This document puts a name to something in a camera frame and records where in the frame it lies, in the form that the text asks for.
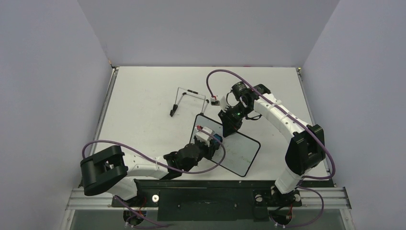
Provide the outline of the black framed whiteboard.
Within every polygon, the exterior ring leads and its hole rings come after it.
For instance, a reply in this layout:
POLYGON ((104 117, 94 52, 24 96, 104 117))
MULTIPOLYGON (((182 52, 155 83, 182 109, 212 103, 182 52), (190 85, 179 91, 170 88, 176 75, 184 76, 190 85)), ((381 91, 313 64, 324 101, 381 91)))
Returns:
MULTIPOLYGON (((207 127, 220 136, 223 134, 222 124, 203 114, 195 117, 193 126, 207 127)), ((223 137, 222 140, 226 156, 220 166, 240 177, 245 177, 261 148, 260 142, 240 132, 223 137)))

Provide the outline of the blue whiteboard eraser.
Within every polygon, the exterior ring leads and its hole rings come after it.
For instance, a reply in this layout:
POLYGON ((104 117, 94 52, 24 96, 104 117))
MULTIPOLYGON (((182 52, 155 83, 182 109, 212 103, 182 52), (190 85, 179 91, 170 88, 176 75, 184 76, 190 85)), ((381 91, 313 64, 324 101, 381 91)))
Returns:
POLYGON ((214 134, 214 137, 216 140, 218 140, 220 143, 223 142, 223 138, 219 134, 214 134))

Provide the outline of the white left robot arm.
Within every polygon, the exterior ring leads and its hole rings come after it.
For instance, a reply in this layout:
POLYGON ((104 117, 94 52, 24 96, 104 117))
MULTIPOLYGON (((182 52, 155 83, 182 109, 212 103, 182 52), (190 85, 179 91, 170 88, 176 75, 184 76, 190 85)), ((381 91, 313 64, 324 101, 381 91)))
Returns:
POLYGON ((206 142, 195 138, 193 143, 182 149, 149 161, 141 154, 125 153, 122 144, 110 143, 110 147, 80 162, 84 194, 95 196, 107 192, 119 196, 131 206, 139 205, 143 199, 134 177, 171 180, 183 174, 192 174, 191 169, 200 160, 211 159, 224 146, 222 137, 215 134, 206 142))

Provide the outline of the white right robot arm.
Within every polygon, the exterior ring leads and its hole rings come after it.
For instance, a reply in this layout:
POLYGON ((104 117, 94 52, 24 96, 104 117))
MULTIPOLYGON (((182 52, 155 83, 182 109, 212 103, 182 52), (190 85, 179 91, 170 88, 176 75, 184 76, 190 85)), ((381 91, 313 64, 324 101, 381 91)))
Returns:
POLYGON ((256 112, 274 125, 289 144, 285 170, 270 191, 271 201, 281 205, 289 199, 289 193, 298 187, 302 178, 325 159, 326 153, 321 147, 324 131, 319 125, 309 125, 290 113, 263 84, 251 89, 240 81, 232 86, 230 92, 237 100, 236 105, 231 106, 227 96, 218 101, 223 137, 236 133, 243 119, 256 112))

